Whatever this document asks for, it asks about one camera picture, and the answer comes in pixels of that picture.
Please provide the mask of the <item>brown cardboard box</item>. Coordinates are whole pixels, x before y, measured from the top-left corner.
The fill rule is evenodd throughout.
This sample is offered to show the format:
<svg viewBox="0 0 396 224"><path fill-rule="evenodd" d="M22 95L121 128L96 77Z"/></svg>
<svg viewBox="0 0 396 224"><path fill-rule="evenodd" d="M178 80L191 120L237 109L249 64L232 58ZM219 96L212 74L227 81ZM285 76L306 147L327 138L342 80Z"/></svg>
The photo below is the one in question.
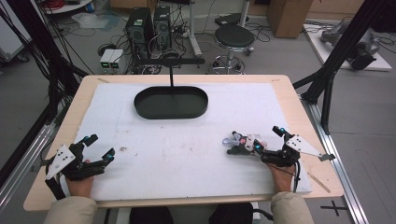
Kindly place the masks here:
<svg viewBox="0 0 396 224"><path fill-rule="evenodd" d="M271 0L266 19L274 37L297 38L313 0Z"/></svg>

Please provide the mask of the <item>black keychain with pastel charms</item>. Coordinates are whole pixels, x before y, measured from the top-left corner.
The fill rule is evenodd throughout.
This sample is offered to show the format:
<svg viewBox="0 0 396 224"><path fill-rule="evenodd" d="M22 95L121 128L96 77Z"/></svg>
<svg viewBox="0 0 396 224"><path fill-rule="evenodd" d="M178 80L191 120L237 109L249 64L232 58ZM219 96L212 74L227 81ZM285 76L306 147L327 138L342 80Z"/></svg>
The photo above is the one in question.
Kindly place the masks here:
<svg viewBox="0 0 396 224"><path fill-rule="evenodd" d="M227 147L227 153L229 155L258 156L253 146L255 140L259 141L264 148L267 148L267 143L262 140L259 134L242 135L236 131L232 131L232 136L230 138L224 138L222 144Z"/></svg>

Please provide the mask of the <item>person's left leg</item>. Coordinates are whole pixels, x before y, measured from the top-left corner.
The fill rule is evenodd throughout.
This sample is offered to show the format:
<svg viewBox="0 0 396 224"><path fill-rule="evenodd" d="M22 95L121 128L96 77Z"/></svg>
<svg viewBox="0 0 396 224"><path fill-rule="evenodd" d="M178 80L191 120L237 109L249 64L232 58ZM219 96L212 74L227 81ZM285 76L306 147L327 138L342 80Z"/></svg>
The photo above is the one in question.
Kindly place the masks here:
<svg viewBox="0 0 396 224"><path fill-rule="evenodd" d="M174 224L167 207L139 207L130 213L130 224Z"/></svg>

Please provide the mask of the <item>white foam mat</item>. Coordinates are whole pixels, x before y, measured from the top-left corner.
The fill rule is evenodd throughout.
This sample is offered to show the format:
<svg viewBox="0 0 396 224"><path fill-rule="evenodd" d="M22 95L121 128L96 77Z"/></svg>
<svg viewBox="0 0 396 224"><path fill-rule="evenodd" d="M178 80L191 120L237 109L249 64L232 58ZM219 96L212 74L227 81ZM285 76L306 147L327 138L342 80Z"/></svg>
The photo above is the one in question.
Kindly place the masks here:
<svg viewBox="0 0 396 224"><path fill-rule="evenodd" d="M252 155L230 155L222 144L233 132L252 135L272 150L283 145L273 127L285 127L269 83L204 83L206 112L196 119L144 119L134 108L140 84L97 86L77 138L98 139L83 151L98 161L110 149L115 159L95 177L92 197L118 200L187 199L267 195L269 169Z"/></svg>

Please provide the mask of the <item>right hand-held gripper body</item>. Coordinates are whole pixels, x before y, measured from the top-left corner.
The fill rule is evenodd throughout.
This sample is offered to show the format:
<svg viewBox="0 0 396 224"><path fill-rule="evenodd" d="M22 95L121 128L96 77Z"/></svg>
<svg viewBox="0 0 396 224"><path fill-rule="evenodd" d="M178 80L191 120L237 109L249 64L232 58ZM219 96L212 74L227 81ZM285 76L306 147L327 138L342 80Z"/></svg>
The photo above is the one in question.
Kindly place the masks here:
<svg viewBox="0 0 396 224"><path fill-rule="evenodd" d="M333 154L319 152L297 134L286 140L283 147L278 151L264 150L261 154L261 160L278 167L291 167L301 158L301 153L316 156L320 161L331 161L335 158Z"/></svg>

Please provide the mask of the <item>white power supply box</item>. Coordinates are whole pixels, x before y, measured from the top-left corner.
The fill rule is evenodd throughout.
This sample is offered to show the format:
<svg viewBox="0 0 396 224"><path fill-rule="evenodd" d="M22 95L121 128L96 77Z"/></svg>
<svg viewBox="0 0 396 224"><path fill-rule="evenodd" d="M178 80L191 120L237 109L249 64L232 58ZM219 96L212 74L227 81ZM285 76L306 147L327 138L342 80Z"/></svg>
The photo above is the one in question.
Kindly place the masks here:
<svg viewBox="0 0 396 224"><path fill-rule="evenodd" d="M100 59L100 64L104 69L107 69L110 67L110 61L112 58L114 50L113 49L106 49Z"/></svg>
<svg viewBox="0 0 396 224"><path fill-rule="evenodd" d="M122 49L114 49L109 60L112 69L121 69L124 66L124 55Z"/></svg>

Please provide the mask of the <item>aluminium rail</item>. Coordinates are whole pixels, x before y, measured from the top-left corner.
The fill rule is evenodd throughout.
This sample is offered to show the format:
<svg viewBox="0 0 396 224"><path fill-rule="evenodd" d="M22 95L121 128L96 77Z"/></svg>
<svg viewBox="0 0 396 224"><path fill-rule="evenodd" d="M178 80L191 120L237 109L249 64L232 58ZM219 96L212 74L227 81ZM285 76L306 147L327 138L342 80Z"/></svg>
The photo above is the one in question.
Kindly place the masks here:
<svg viewBox="0 0 396 224"><path fill-rule="evenodd" d="M339 156L338 150L332 137L325 133L325 129L320 124L321 112L317 105L311 105L300 99L308 117L311 119L318 139L328 154L333 154L335 158L331 160L331 165L337 174L341 185L344 189L343 198L346 201L347 211L349 212L354 224L369 224L367 216L361 206L360 200L353 188L353 185L347 174L347 170Z"/></svg>
<svg viewBox="0 0 396 224"><path fill-rule="evenodd" d="M33 125L0 169L0 214L46 147L55 127L55 124L44 124L41 128Z"/></svg>

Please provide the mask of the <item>white floor board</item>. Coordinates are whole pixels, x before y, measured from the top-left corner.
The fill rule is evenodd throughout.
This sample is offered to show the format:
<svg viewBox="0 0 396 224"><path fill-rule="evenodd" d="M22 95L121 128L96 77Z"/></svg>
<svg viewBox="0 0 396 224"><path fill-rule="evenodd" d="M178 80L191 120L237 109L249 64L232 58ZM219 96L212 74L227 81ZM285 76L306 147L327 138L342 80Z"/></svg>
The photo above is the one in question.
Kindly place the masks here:
<svg viewBox="0 0 396 224"><path fill-rule="evenodd" d="M322 43L320 41L322 29L319 25L305 24L304 29L319 60L321 63L325 63L333 50L333 46L330 43ZM374 54L374 58L375 60L364 68L365 71L390 71L392 69L378 53Z"/></svg>

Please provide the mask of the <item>flat black case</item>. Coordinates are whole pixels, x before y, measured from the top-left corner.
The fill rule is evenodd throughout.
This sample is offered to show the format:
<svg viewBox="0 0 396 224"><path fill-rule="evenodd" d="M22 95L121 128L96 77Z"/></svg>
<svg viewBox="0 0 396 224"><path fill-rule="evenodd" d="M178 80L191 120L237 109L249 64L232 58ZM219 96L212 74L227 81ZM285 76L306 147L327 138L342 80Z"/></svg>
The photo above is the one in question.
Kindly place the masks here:
<svg viewBox="0 0 396 224"><path fill-rule="evenodd" d="M225 24L239 24L241 20L241 13L233 13L230 15L226 16L218 16L215 18L215 23L219 26L225 25Z"/></svg>

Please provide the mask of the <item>white cabinet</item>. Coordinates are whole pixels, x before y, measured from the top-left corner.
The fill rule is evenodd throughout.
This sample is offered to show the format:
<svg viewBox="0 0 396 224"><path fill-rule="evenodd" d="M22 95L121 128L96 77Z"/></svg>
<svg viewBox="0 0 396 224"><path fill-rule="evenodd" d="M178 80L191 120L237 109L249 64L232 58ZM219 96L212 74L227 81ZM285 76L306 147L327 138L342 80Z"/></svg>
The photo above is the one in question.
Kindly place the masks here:
<svg viewBox="0 0 396 224"><path fill-rule="evenodd" d="M19 19L13 12L8 12L12 23L16 26L18 31L27 39L28 43L31 37L22 26ZM10 62L17 56L24 48L22 42L18 39L17 35L11 30L6 22L0 17L0 62Z"/></svg>

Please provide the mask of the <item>thin wooden stick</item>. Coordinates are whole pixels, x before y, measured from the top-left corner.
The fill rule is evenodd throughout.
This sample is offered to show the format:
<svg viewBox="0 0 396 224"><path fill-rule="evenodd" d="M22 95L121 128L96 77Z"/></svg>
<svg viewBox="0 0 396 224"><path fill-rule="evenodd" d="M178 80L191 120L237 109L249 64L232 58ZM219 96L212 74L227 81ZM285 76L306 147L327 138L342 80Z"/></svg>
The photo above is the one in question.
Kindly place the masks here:
<svg viewBox="0 0 396 224"><path fill-rule="evenodd" d="M317 177L312 175L310 172L307 172L307 174L314 180L319 186L321 186L326 192L331 193L331 190L326 187Z"/></svg>

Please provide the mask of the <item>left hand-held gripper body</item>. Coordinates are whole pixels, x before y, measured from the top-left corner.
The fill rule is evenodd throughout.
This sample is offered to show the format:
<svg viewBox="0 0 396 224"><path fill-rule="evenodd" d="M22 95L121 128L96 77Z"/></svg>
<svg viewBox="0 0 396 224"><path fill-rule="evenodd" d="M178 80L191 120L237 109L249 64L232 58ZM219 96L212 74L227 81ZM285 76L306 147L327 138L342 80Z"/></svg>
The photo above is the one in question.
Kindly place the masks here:
<svg viewBox="0 0 396 224"><path fill-rule="evenodd" d="M69 147L61 145L46 171L46 179L50 180L57 174L62 174L69 180L74 181L103 174L106 168L104 161L91 163L83 161L82 151L84 147L84 144L72 144Z"/></svg>

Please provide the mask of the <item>round white table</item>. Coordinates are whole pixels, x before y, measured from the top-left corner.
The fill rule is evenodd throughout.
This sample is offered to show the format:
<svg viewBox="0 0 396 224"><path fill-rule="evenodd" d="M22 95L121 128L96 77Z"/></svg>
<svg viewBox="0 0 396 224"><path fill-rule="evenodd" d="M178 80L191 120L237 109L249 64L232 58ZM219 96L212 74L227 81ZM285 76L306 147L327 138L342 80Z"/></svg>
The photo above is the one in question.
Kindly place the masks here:
<svg viewBox="0 0 396 224"><path fill-rule="evenodd" d="M55 8L44 7L44 9L49 14L59 14L59 13L73 11L76 9L82 9L92 3L93 0L80 0L79 3L76 5L64 4L62 7L55 7Z"/></svg>

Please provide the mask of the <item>person's right hand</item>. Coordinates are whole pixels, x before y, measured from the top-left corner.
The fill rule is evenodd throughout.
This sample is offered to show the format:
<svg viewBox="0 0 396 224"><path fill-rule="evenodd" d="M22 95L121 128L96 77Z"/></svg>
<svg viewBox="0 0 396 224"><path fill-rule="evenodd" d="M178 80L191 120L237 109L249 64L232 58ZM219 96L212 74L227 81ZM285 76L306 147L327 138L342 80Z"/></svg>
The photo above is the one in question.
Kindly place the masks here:
<svg viewBox="0 0 396 224"><path fill-rule="evenodd" d="M276 193L290 192L295 166L278 167L271 163L268 163L267 166L272 173Z"/></svg>

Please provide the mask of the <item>person's right leg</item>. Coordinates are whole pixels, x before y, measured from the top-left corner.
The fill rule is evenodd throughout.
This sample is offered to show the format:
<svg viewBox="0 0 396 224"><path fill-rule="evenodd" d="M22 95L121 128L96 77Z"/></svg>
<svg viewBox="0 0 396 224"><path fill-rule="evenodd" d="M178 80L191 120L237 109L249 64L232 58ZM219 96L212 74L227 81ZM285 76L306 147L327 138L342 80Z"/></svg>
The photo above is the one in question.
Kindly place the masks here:
<svg viewBox="0 0 396 224"><path fill-rule="evenodd" d="M209 224L251 224L253 207L251 203L220 204L209 218Z"/></svg>

